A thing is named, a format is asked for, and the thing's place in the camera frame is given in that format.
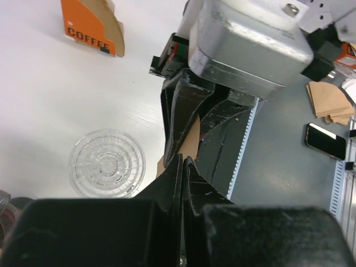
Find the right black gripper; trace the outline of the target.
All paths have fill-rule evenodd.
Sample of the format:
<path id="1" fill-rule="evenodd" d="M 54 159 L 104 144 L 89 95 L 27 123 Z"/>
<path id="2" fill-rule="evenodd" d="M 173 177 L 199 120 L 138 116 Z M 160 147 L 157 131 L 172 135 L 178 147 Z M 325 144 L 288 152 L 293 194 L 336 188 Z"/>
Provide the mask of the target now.
<path id="1" fill-rule="evenodd" d="M 182 69 L 187 67 L 188 51 L 189 41 L 172 33 L 161 56 L 153 56 L 149 69 L 150 74 L 167 78 L 161 91 L 164 166 L 178 153 L 195 116 L 203 118 L 216 104 L 216 84 Z"/>

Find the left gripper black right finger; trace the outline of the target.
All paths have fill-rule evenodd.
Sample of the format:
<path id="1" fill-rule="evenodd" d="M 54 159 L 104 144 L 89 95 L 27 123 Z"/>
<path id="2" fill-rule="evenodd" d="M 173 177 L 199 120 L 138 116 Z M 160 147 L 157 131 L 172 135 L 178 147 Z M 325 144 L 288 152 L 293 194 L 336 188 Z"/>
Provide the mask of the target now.
<path id="1" fill-rule="evenodd" d="M 182 176 L 188 266 L 352 266 L 336 219 L 317 207 L 238 206 L 198 172 Z"/>

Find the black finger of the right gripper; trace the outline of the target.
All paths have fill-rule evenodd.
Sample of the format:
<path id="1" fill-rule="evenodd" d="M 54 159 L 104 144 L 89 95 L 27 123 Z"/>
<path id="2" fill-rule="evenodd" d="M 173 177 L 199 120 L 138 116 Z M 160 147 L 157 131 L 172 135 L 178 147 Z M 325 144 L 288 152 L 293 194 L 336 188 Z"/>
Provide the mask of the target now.
<path id="1" fill-rule="evenodd" d="M 197 169 L 224 196 L 227 196 L 250 111 L 244 111 L 217 126 L 200 142 Z"/>

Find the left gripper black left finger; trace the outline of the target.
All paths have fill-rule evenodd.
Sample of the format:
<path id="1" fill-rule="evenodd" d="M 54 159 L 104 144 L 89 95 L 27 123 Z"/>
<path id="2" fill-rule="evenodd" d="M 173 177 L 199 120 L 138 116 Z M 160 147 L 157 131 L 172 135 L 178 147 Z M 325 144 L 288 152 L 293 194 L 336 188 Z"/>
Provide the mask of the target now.
<path id="1" fill-rule="evenodd" d="M 7 238 L 2 266 L 178 266 L 184 161 L 135 197 L 42 199 Z"/>

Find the clear glass crystal dripper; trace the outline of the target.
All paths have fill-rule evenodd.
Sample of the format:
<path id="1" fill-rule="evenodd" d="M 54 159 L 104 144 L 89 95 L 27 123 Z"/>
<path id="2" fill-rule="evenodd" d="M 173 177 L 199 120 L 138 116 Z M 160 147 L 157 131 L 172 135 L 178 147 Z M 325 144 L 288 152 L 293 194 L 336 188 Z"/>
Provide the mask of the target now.
<path id="1" fill-rule="evenodd" d="M 138 193 L 145 171 L 140 144 L 116 130 L 87 134 L 69 155 L 70 184 L 85 198 L 131 198 Z"/>

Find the orange coffee filter box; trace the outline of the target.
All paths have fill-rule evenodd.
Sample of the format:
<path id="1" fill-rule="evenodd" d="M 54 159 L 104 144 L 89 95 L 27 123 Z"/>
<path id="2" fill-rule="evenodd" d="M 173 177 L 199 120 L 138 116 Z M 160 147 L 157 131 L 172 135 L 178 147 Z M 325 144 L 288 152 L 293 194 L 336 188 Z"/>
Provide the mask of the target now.
<path id="1" fill-rule="evenodd" d="M 117 56 L 112 40 L 105 35 L 104 23 L 92 8 L 82 1 L 61 0 L 65 34 L 73 40 L 88 45 L 112 56 Z"/>

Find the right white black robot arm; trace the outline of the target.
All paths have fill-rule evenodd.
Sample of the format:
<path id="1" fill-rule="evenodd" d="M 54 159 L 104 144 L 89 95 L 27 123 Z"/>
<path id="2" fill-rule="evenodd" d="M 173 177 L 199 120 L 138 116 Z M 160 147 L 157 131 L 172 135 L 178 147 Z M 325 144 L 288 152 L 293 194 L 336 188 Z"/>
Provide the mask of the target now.
<path id="1" fill-rule="evenodd" d="M 298 75 L 320 81 L 342 45 L 355 41 L 354 1 L 187 1 L 182 20 L 150 73 L 162 77 L 165 150 L 195 157 L 210 131 Z"/>

